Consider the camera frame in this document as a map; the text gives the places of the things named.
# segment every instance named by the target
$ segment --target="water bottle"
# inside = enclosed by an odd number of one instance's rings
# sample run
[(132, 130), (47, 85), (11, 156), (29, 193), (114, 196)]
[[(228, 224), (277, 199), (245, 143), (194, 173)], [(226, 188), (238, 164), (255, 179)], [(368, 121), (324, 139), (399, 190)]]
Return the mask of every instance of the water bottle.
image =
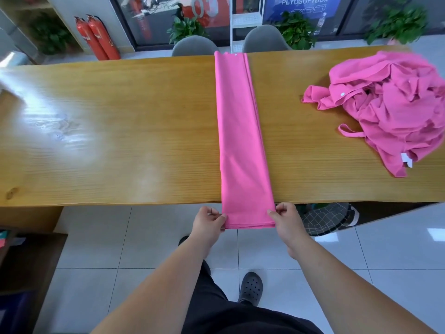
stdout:
[(318, 35), (320, 33), (321, 27), (323, 27), (325, 20), (326, 20), (326, 13), (323, 13), (323, 16), (320, 17), (320, 19), (318, 20), (317, 27), (314, 31), (314, 35)]

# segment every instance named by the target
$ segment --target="foot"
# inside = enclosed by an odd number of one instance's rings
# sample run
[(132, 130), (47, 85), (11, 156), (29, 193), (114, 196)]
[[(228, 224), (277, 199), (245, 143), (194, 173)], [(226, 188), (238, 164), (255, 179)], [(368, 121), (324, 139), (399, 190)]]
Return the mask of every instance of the foot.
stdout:
[(263, 282), (261, 278), (254, 272), (248, 272), (242, 280), (238, 302), (243, 304), (250, 303), (256, 307), (262, 295)]
[[(186, 241), (186, 239), (187, 239), (188, 237), (189, 237), (189, 236), (183, 236), (183, 237), (181, 238), (181, 240), (179, 241), (178, 246), (180, 246), (184, 241)], [(206, 263), (205, 260), (203, 260), (203, 265), (201, 266), (201, 270), (204, 270), (208, 275), (210, 275), (210, 267), (209, 267), (209, 265)]]

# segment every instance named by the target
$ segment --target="blue poster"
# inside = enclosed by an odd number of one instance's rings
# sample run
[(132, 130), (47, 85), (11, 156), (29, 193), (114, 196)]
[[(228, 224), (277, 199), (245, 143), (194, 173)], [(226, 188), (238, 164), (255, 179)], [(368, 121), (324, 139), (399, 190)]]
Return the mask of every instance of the blue poster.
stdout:
[(310, 19), (319, 19), (335, 15), (340, 0), (266, 0), (263, 19), (265, 22), (281, 21), (281, 14), (299, 11)]

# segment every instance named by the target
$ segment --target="crumpled pink fabric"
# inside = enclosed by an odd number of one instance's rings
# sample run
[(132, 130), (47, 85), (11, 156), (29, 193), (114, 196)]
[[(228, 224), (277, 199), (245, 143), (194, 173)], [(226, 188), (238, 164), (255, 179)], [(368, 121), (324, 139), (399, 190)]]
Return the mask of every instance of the crumpled pink fabric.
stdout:
[(222, 211), (226, 228), (270, 228), (275, 211), (247, 54), (215, 52)]
[(309, 86), (303, 102), (317, 102), (318, 110), (343, 105), (363, 132), (345, 124), (339, 131), (364, 137), (395, 177), (406, 177), (401, 153), (417, 162), (442, 143), (445, 81), (420, 56), (379, 51), (336, 65), (329, 77), (329, 88)]

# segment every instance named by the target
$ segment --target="person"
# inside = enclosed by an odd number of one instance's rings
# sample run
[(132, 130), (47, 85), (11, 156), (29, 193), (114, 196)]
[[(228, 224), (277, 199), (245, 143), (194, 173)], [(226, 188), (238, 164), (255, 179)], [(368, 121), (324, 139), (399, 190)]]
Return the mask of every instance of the person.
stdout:
[[(284, 202), (267, 213), (334, 333), (435, 333), (314, 241), (294, 204)], [(254, 273), (244, 277), (239, 302), (227, 300), (204, 261), (225, 220), (202, 207), (190, 236), (92, 334), (322, 333), (309, 320), (256, 307), (263, 288)]]

